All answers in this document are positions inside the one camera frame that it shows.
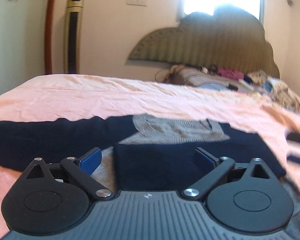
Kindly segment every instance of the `folded clothes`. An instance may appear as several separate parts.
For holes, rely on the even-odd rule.
[[[265,85],[271,87],[274,101],[280,105],[293,107],[296,112],[300,112],[300,96],[292,91],[288,85],[278,78],[268,78]]]
[[[246,84],[238,82],[238,80],[222,77],[220,75],[206,74],[207,71],[205,70],[205,68],[200,70],[198,68],[186,67],[184,65],[175,65],[171,67],[170,73],[166,78],[166,82],[175,85],[187,85],[200,88],[208,87],[208,89],[219,91],[223,90],[222,87],[228,90],[229,85],[232,85],[237,87],[237,91],[240,93],[254,93],[254,90],[252,90],[250,87],[247,87]]]
[[[210,170],[201,170],[194,152],[201,147],[219,158],[227,156],[238,163],[263,159],[279,178],[286,174],[258,134],[245,133],[221,123],[228,140],[182,144],[141,144],[114,146],[114,167],[118,190],[182,190]]]
[[[23,171],[35,157],[47,163],[80,157],[94,147],[108,148],[135,133],[133,116],[100,117],[71,122],[0,121],[0,165]]]
[[[253,84],[256,86],[262,86],[268,78],[268,75],[263,70],[250,72],[247,76],[252,79]]]
[[[231,78],[234,80],[239,80],[244,78],[242,72],[233,69],[219,69],[218,73],[223,77]]]

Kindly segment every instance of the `light switch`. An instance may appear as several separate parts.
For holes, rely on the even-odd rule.
[[[147,5],[147,0],[139,0],[139,5],[141,5],[141,6],[148,6]]]
[[[139,5],[139,6],[148,6],[147,0],[126,0],[128,5]]]
[[[126,4],[128,4],[128,5],[138,5],[139,0],[126,0]]]

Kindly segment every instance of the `blue gripper pad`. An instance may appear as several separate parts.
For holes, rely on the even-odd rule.
[[[102,152],[99,148],[93,148],[85,155],[75,160],[75,164],[85,173],[91,175],[101,164]]]
[[[202,148],[198,148],[194,153],[194,163],[200,170],[208,173],[217,166],[217,159],[212,159],[212,156],[208,152]]]

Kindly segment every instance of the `ribbed gray surface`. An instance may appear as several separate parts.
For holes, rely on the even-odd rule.
[[[172,191],[121,192],[112,201],[97,203],[85,221],[67,232],[38,237],[12,231],[3,239],[292,240],[283,231],[268,236],[228,231],[206,214],[201,203],[183,200]]]

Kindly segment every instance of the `bed headboard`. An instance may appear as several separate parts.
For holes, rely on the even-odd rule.
[[[215,64],[243,73],[263,69],[268,75],[280,76],[262,24],[232,5],[217,7],[213,16],[194,12],[177,28],[149,33],[134,47],[129,59],[193,66]]]

